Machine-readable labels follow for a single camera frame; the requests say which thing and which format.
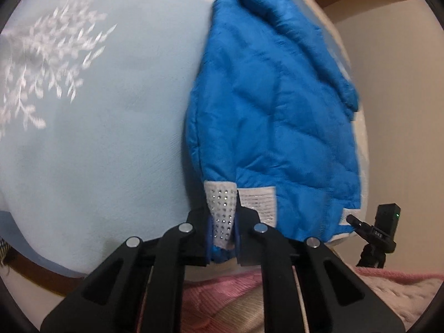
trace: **beige wall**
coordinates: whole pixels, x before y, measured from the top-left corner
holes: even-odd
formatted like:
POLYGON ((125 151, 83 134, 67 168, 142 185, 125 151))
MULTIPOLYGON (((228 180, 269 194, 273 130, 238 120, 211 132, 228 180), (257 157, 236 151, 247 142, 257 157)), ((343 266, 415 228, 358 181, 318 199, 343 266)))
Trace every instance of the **beige wall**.
MULTIPOLYGON (((397 250, 386 267, 442 272, 444 31, 424 0, 397 1, 342 0, 326 13, 342 36, 365 109, 367 222, 378 204, 402 209, 397 250)), ((355 237, 338 251, 356 263, 363 244, 355 237)))

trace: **blue garment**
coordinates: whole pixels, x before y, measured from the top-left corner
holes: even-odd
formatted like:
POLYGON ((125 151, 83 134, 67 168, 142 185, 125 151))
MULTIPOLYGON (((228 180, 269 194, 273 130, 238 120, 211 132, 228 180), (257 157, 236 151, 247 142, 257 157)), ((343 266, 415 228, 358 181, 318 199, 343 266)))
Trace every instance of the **blue garment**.
POLYGON ((358 95, 293 0, 216 0, 186 140, 202 181, 274 186, 288 238, 349 233, 360 208, 358 95))

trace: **silver screw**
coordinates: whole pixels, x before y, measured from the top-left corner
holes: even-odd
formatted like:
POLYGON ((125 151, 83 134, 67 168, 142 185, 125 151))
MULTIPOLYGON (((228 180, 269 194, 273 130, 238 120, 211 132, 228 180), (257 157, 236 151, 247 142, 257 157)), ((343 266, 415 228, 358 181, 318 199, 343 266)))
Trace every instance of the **silver screw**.
POLYGON ((321 245, 321 242, 319 241, 318 238, 311 237, 307 239, 306 244, 310 248, 318 248, 321 245))
POLYGON ((140 244, 140 239, 137 237, 131 237, 127 239, 127 247, 128 248, 135 248, 140 244))
POLYGON ((254 226, 254 231, 258 233, 265 233, 268 230, 268 226, 263 223, 258 223, 254 226))
POLYGON ((182 233, 189 233, 190 231, 193 230, 193 226, 192 226, 190 223, 182 223, 182 224, 179 226, 179 230, 180 230, 182 233))

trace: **folded blue fabric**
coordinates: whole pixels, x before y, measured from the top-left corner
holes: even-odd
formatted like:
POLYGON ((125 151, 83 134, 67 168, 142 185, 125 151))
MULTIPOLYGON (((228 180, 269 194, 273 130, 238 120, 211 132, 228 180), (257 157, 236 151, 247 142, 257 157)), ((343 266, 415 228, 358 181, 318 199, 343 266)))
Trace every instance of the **folded blue fabric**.
POLYGON ((293 0, 215 1, 186 124, 202 181, 274 187, 288 238, 349 233, 340 220, 360 208, 357 110, 322 30, 293 0))

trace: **white leaf pattern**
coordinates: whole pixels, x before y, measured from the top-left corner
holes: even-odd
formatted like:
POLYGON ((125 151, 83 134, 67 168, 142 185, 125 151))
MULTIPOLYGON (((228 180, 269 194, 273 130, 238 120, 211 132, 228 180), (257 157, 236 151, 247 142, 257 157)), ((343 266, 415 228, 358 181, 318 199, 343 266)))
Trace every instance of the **white leaf pattern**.
POLYGON ((93 60, 103 54, 105 45, 102 44, 117 26, 92 35, 96 22, 107 17, 107 14, 91 11, 92 2, 59 0, 52 13, 39 17, 31 26, 1 32, 13 55, 0 59, 0 72, 4 73, 0 140, 11 122, 12 112, 14 118, 23 115, 25 130, 29 122, 37 129, 46 127, 45 120, 35 116, 36 105, 25 105, 27 101, 32 102, 33 95, 38 101, 44 98, 45 91, 55 91, 56 97, 61 99, 64 94, 62 86, 66 86, 66 96, 70 103, 74 101, 77 89, 84 84, 79 77, 81 71, 88 69, 93 60), (22 56, 30 56, 32 66, 16 62, 22 56))

